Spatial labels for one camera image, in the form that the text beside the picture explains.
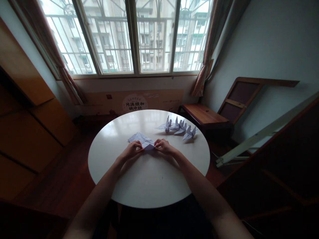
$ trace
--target white wall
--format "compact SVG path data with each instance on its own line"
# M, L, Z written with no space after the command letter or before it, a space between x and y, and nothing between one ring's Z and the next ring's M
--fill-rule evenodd
M7 0L0 1L0 17L5 22L11 33L14 35L30 61L38 70L68 115L72 119L79 116L81 111L78 107L73 105L69 95L65 95L62 89L58 86L42 56L40 55L36 46L33 44L31 38Z
M198 97L189 95L196 76L153 77L139 79L89 79L77 80L84 93L184 89L183 104L197 103Z
M239 77L299 80L268 86L236 123L242 142L319 90L319 2L251 0L230 39L203 103L218 111Z

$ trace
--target hand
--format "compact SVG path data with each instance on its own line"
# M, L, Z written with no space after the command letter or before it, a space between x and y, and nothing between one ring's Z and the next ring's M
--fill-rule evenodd
M138 155L139 153L143 152L143 146L141 142L133 141L129 143L129 145L124 149L124 151L120 154L118 158L123 159L124 161L127 161L130 158L133 158L134 156Z
M154 143L155 149L162 152L163 154L167 154L173 156L175 153L178 152L173 146L169 144L168 141L165 139L158 139Z

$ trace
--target brown curtain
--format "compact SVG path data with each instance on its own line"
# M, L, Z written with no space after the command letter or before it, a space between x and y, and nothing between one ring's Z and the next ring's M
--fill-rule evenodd
M215 64L209 76L206 78L204 91L205 91L206 85L209 84L214 78L218 63L225 52L227 43L229 42L234 30L236 29L237 24L239 23L250 1L251 0L234 0L233 7L229 13L227 26L225 26L225 33L223 34L225 37L223 39L223 42L221 42L222 47L219 52L214 53Z
M224 28L232 3L233 0L213 0L209 30L207 33L206 47L203 57L203 66L196 77L192 91L190 93L191 96L203 96L208 63L210 62L215 47L219 41L219 37Z
M87 102L85 96L64 66L60 52L55 44L51 28L48 25L39 2L37 0L16 0L14 3L19 6L20 10L23 12L24 18L31 26L37 41L41 44L41 47L45 50L51 62L55 64L60 78L73 103L75 105L85 104Z

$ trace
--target windowsill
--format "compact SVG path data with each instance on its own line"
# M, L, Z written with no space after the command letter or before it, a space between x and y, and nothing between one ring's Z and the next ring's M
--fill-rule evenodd
M148 74L143 73L140 76L136 76L134 74L112 74L112 75L101 75L98 77L96 74L87 74L87 75L71 75L73 80L112 80L112 79L141 79L141 78L159 78L159 77L179 77L179 76L197 76L198 73L194 72L185 72L185 74L182 74L182 72L176 72L175 74L168 74L168 75L157 75L156 73Z

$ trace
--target white table top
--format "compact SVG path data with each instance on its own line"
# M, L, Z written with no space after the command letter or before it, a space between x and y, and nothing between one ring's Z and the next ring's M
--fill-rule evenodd
M207 141L200 130L193 139L184 140L183 134L166 133L155 129L166 122L169 115L175 122L177 114L161 110L141 110L122 115L101 129L92 142L88 166L93 181L97 184L115 159L129 144L128 139L136 132L156 140L164 138L203 174L209 167L210 152ZM194 124L185 118L194 128ZM112 199L123 205L137 208L163 207L182 200L191 191L179 169L165 160L157 151L144 151L116 183Z

